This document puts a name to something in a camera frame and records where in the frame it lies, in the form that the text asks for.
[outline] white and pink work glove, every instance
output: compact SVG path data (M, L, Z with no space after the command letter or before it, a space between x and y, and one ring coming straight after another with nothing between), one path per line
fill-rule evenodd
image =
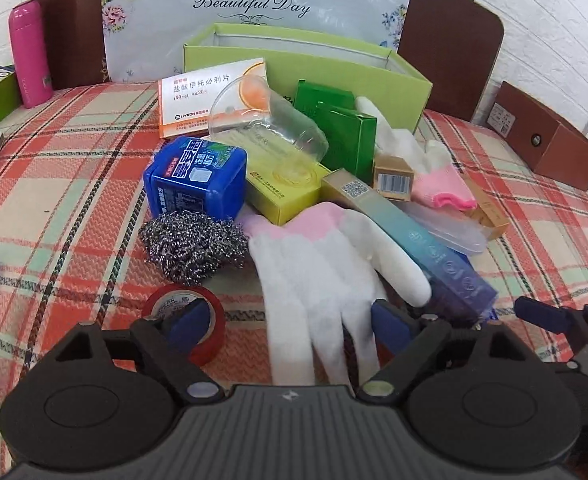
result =
M378 371L370 308L385 290L376 271L407 303L429 301L421 269L357 211L322 202L277 227L246 207L237 221L250 237L263 288L274 384L314 384L313 346L330 382L349 385L343 326L354 341L360 383Z
M393 130L366 97L356 98L356 108L376 118L376 151L399 156L413 169L412 200L433 208L453 206L461 211L476 208L476 199L454 168L445 144L428 140L423 150L410 130Z

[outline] blue plastic container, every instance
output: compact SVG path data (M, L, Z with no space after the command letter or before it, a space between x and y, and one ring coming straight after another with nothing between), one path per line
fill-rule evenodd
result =
M246 171L244 149L179 137L156 154L142 181L154 217L189 210L225 220L243 206Z

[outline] plaid tablecloth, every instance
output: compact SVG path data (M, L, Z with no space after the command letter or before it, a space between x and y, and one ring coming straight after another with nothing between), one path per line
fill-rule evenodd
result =
M125 328L166 282L136 233L149 217L142 170L158 150L155 84L58 92L0 128L0 404L76 322ZM567 359L561 336L514 319L521 294L588 303L588 194L532 175L494 133L427 112L418 137L443 140L513 225L472 259L499 292L496 312L539 355ZM205 367L222 384L269 383L264 311L253 267L207 288L227 314L225 346ZM0 438L0 473L10 466Z

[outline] brown cardboard box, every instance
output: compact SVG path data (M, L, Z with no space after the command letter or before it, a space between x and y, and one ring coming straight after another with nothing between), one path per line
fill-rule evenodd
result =
M510 221L505 218L494 201L489 198L487 193L469 175L462 174L461 177L468 185L469 190L478 203L476 209L465 211L465 215L472 220L476 220L482 226L489 227L491 229L490 240L503 236L507 227L510 225Z
M588 139L535 98L503 81L487 124L534 173L588 189Z
M405 159L392 155L374 157L374 189L390 200L408 202L413 183L413 169Z

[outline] blue gradient box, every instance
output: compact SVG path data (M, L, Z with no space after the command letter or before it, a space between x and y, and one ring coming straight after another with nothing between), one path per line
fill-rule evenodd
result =
M496 291L469 264L348 171L323 179L321 199L367 215L423 269L432 288L426 312L476 320L491 310Z

